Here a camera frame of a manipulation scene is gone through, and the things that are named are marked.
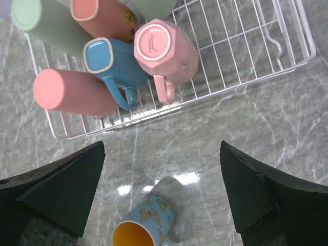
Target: mug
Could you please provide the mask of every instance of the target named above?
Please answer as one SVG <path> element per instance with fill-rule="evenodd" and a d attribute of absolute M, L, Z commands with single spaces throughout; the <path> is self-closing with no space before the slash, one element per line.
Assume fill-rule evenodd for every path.
<path fill-rule="evenodd" d="M 113 38 L 96 38 L 84 48 L 87 70 L 102 79 L 117 103 L 126 110 L 136 105 L 135 89 L 143 86 L 147 73 L 133 56 L 133 45 Z M 126 93 L 128 102 L 119 89 Z"/>
<path fill-rule="evenodd" d="M 131 44 L 139 25 L 119 0 L 72 0 L 71 14 L 94 38 L 112 37 Z"/>
<path fill-rule="evenodd" d="M 114 229 L 113 246 L 164 246 L 173 226 L 171 204 L 158 195 L 147 196 Z"/>
<path fill-rule="evenodd" d="M 44 69 L 34 80 L 33 93 L 47 110 L 104 117 L 117 108 L 105 83 L 86 72 Z"/>
<path fill-rule="evenodd" d="M 147 20 L 165 19 L 176 6 L 177 0 L 131 0 L 133 6 Z"/>
<path fill-rule="evenodd" d="M 175 101 L 175 86 L 189 81 L 198 69 L 199 54 L 183 30 L 154 19 L 136 32 L 134 56 L 154 76 L 158 99 Z"/>
<path fill-rule="evenodd" d="M 79 59 L 93 38 L 72 18 L 69 7 L 54 0 L 13 0 L 11 18 L 20 30 Z"/>

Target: wire rack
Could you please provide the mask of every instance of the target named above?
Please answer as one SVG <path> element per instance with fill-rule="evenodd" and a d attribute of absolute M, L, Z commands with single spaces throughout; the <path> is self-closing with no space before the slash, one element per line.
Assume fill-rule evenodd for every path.
<path fill-rule="evenodd" d="M 182 0 L 167 20 L 182 27 L 200 55 L 196 75 L 177 88 L 176 102 L 162 105 L 149 80 L 136 91 L 138 106 L 132 111 L 117 108 L 108 117 L 95 118 L 46 110 L 54 138 L 108 132 L 169 114 L 227 90 L 292 72 L 316 55 L 301 0 Z M 47 67 L 85 71 L 81 60 L 27 34 L 26 38 L 36 74 Z"/>

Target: pink octagonal mug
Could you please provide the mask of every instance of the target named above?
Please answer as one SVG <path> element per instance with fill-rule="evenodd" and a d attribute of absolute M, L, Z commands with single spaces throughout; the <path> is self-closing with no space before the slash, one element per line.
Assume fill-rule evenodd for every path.
<path fill-rule="evenodd" d="M 165 20 L 154 19 L 136 32 L 134 56 L 154 76 L 163 104 L 173 103 L 175 86 L 189 81 L 198 69 L 196 48 L 179 26 Z"/>

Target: blue mug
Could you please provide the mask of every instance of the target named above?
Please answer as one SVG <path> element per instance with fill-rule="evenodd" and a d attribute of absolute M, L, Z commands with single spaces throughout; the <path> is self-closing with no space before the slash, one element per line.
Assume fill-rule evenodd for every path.
<path fill-rule="evenodd" d="M 171 204 L 158 195 L 147 196 L 117 225 L 113 246 L 168 246 L 166 236 L 175 220 Z"/>
<path fill-rule="evenodd" d="M 88 72 L 102 79 L 117 104 L 130 110 L 136 106 L 134 90 L 143 86 L 148 74 L 134 57 L 133 45 L 123 41 L 100 37 L 84 47 L 84 61 Z M 120 89 L 126 93 L 126 101 Z"/>

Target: green cup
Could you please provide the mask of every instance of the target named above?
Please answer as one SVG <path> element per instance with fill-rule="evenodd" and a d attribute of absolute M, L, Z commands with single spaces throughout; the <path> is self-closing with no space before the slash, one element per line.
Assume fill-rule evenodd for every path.
<path fill-rule="evenodd" d="M 73 19 L 70 8 L 55 0 L 13 0 L 11 18 L 22 31 L 79 59 L 93 39 Z"/>
<path fill-rule="evenodd" d="M 150 21 L 153 19 L 165 19 L 176 6 L 177 0 L 131 0 L 138 12 Z"/>

